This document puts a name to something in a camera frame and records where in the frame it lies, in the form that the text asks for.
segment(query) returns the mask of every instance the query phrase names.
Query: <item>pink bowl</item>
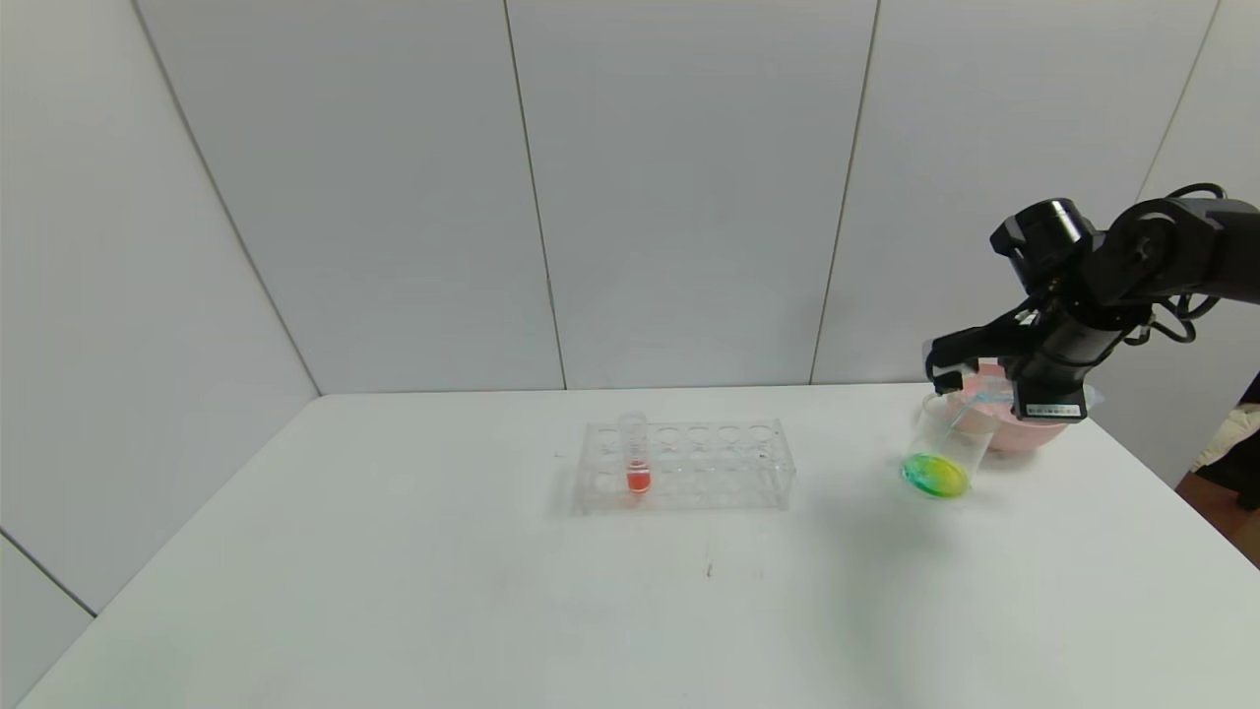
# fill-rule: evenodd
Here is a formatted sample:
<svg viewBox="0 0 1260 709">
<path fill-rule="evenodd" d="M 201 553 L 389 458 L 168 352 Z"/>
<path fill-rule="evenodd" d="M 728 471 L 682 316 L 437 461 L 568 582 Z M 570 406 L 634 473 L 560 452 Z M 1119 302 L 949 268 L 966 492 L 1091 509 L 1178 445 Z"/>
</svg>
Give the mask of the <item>pink bowl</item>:
<svg viewBox="0 0 1260 709">
<path fill-rule="evenodd" d="M 978 377 L 963 380 L 963 394 L 965 399 L 975 397 L 979 388 L 979 378 L 1005 378 L 1002 368 L 990 363 L 980 363 Z M 998 419 L 998 433 L 993 434 L 989 443 L 990 451 L 1003 453 L 1027 453 L 1050 443 L 1056 436 L 1063 433 L 1067 424 L 1045 424 L 1040 422 L 1021 422 L 1011 413 L 1009 404 L 979 403 L 975 409 L 984 412 L 989 417 Z"/>
</svg>

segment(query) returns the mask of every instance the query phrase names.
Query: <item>white table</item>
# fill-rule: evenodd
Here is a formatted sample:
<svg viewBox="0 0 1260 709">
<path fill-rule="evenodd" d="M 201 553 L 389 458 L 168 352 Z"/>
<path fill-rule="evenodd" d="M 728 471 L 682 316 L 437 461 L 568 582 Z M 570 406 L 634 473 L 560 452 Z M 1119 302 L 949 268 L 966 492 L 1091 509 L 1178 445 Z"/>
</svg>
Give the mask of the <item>white table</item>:
<svg viewBox="0 0 1260 709">
<path fill-rule="evenodd" d="M 1252 705 L 1250 564 L 1092 423 L 920 496 L 926 392 L 324 398 L 21 708 Z M 627 409 L 781 418 L 790 511 L 573 516 Z"/>
</svg>

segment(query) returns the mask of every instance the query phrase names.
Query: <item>plastic cup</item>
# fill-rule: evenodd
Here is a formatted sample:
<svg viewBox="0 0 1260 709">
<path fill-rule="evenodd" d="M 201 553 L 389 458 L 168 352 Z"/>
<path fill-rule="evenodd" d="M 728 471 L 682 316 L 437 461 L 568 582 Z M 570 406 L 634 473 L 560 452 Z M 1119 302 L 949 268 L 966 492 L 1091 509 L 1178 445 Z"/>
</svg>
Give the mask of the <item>plastic cup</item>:
<svg viewBox="0 0 1260 709">
<path fill-rule="evenodd" d="M 960 497 L 971 487 L 971 479 L 999 426 L 1000 422 L 973 409 L 956 395 L 927 398 L 901 465 L 901 476 L 931 497 Z"/>
</svg>

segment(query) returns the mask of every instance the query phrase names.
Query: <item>green liquid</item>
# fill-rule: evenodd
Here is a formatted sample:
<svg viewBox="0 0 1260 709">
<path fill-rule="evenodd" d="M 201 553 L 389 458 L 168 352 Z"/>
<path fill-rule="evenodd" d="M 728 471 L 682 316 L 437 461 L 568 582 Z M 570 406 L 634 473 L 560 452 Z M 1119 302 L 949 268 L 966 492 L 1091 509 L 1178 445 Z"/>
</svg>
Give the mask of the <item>green liquid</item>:
<svg viewBox="0 0 1260 709">
<path fill-rule="evenodd" d="M 966 492 L 966 474 L 953 461 L 919 453 L 901 465 L 901 477 L 932 497 L 959 497 Z"/>
</svg>

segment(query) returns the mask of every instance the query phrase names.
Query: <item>wall seam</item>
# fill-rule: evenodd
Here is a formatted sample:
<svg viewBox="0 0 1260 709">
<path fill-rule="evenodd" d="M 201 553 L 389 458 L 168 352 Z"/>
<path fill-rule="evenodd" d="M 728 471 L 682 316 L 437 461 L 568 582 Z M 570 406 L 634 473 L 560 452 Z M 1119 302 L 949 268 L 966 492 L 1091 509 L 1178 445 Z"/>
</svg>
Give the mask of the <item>wall seam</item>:
<svg viewBox="0 0 1260 709">
<path fill-rule="evenodd" d="M 87 613 L 92 618 L 96 618 L 96 615 L 97 615 L 96 611 L 93 611 L 92 607 L 87 604 L 87 602 L 84 602 L 82 598 L 79 598 L 77 593 L 74 593 L 73 591 L 71 591 L 69 587 L 67 587 L 66 584 L 63 584 L 60 579 L 58 579 L 55 576 L 53 576 L 53 573 L 48 569 L 48 567 L 40 564 L 39 559 L 35 559 L 35 555 L 32 554 L 29 549 L 26 549 L 25 547 L 23 547 L 16 539 L 14 539 L 14 536 L 11 534 L 9 534 L 9 530 L 4 529 L 3 526 L 0 526 L 0 538 L 4 538 L 5 542 L 8 542 L 9 544 L 11 544 L 13 548 L 16 549 L 19 554 L 21 554 L 23 557 L 25 557 L 26 560 L 30 562 L 30 564 L 33 567 L 35 567 L 35 569 L 38 569 L 40 574 L 44 574 L 44 578 L 47 578 L 48 581 L 50 581 L 53 583 L 53 586 L 55 586 L 58 589 L 60 589 L 60 592 L 64 593 L 67 598 L 69 598 L 71 601 L 73 601 L 76 606 L 78 606 L 79 608 L 82 608 L 84 613 Z"/>
<path fill-rule="evenodd" d="M 297 361 L 306 373 L 306 379 L 310 380 L 311 387 L 315 389 L 315 397 L 323 397 L 324 392 L 320 389 L 319 382 L 315 380 L 315 375 L 311 374 L 310 365 L 306 364 L 306 358 L 302 356 L 302 350 L 297 346 L 297 340 L 294 339 L 292 330 L 289 329 L 289 322 L 286 322 L 284 315 L 280 314 L 280 307 L 276 306 L 276 298 L 271 295 L 271 288 L 267 287 L 267 281 L 262 280 L 258 264 L 255 263 L 253 254 L 249 253 L 249 247 L 246 246 L 244 238 L 241 237 L 241 228 L 237 225 L 236 217 L 232 215 L 232 210 L 228 209 L 227 200 L 223 199 L 223 191 L 219 189 L 218 180 L 214 179 L 214 173 L 210 171 L 210 164 L 205 161 L 205 154 L 202 152 L 202 145 L 197 141 L 197 135 L 193 133 L 193 125 L 188 121 L 188 115 L 184 112 L 184 105 L 179 102 L 179 94 L 175 93 L 175 84 L 170 79 L 170 72 L 166 71 L 166 64 L 163 63 L 161 54 L 158 52 L 158 43 L 154 42 L 154 35 L 149 30 L 149 23 L 145 21 L 145 15 L 140 11 L 139 0 L 131 0 L 131 9 L 136 14 L 136 21 L 140 23 L 140 30 L 145 35 L 145 42 L 149 43 L 149 52 L 152 54 L 154 62 L 158 64 L 158 71 L 161 73 L 163 82 L 166 84 L 166 94 L 170 96 L 171 103 L 175 105 L 175 112 L 179 115 L 179 120 L 184 125 L 184 133 L 188 135 L 189 142 L 193 144 L 193 151 L 197 152 L 197 159 L 202 162 L 202 170 L 204 170 L 207 179 L 210 180 L 210 188 L 214 190 L 214 196 L 219 200 L 219 208 L 223 209 L 223 215 L 227 217 L 228 225 L 232 227 L 232 233 L 236 235 L 237 244 L 241 246 L 241 251 L 244 253 L 244 259 L 249 263 L 249 269 L 253 271 L 253 277 L 262 287 L 262 293 L 266 296 L 267 303 L 271 305 L 271 310 L 276 314 L 276 321 L 280 322 L 280 327 L 285 331 L 285 336 L 289 337 L 289 345 L 292 346 L 294 353 L 297 354 Z"/>
<path fill-rule="evenodd" d="M 835 275 L 835 254 L 840 248 L 840 224 L 844 223 L 844 207 L 849 200 L 849 185 L 853 183 L 853 160 L 858 152 L 858 132 L 862 130 L 862 112 L 866 110 L 866 92 L 871 84 L 871 59 L 874 58 L 874 37 L 879 28 L 879 8 L 882 0 L 874 4 L 874 16 L 871 18 L 871 42 L 867 43 L 867 63 L 862 73 L 862 92 L 858 96 L 858 115 L 853 121 L 853 139 L 849 142 L 849 164 L 844 170 L 844 189 L 840 193 L 840 212 L 835 217 L 835 241 L 832 243 L 832 263 L 827 271 L 827 285 L 823 287 L 823 310 L 818 315 L 818 336 L 814 337 L 814 359 L 809 365 L 809 383 L 814 384 L 814 374 L 818 372 L 818 351 L 823 345 L 823 326 L 827 322 L 827 301 L 832 295 L 832 277 Z"/>
<path fill-rule="evenodd" d="M 1191 79 L 1194 78 L 1194 69 L 1198 68 L 1198 58 L 1203 55 L 1203 47 L 1207 45 L 1207 38 L 1212 34 L 1212 26 L 1216 24 L 1216 14 L 1221 9 L 1221 3 L 1223 0 L 1216 0 L 1216 5 L 1212 6 L 1212 16 L 1207 19 L 1207 29 L 1203 30 L 1203 39 L 1198 40 L 1198 50 L 1194 52 L 1194 60 L 1189 64 L 1189 72 L 1186 73 L 1186 82 L 1182 83 L 1181 93 L 1177 94 L 1177 103 L 1173 105 L 1173 112 L 1168 116 L 1168 125 L 1164 126 L 1164 132 L 1159 136 L 1159 145 L 1155 146 L 1155 154 L 1150 157 L 1150 165 L 1147 167 L 1147 174 L 1142 178 L 1142 184 L 1138 185 L 1138 194 L 1133 198 L 1134 203 L 1142 199 L 1142 193 L 1147 190 L 1147 183 L 1150 181 L 1150 175 L 1155 171 L 1155 162 L 1159 161 L 1159 152 L 1164 149 L 1164 141 L 1168 140 L 1168 133 L 1173 130 L 1173 122 L 1177 120 L 1177 112 L 1181 111 L 1181 102 L 1186 98 L 1186 91 L 1189 88 Z"/>
<path fill-rule="evenodd" d="M 525 139 L 525 162 L 529 165 L 529 191 L 534 196 L 534 218 L 538 222 L 538 243 L 543 249 L 543 275 L 547 277 L 547 302 L 552 309 L 552 326 L 556 329 L 556 358 L 559 359 L 559 387 L 568 389 L 564 373 L 564 349 L 559 339 L 559 315 L 556 314 L 556 292 L 551 281 L 551 261 L 547 258 L 547 237 L 543 235 L 543 212 L 538 203 L 538 180 L 534 178 L 534 155 L 529 147 L 529 126 L 525 125 L 525 97 L 520 92 L 520 69 L 517 65 L 517 43 L 512 37 L 512 14 L 508 0 L 503 0 L 503 21 L 508 30 L 508 53 L 512 55 L 512 78 L 517 84 L 517 106 L 520 108 L 520 133 Z"/>
</svg>

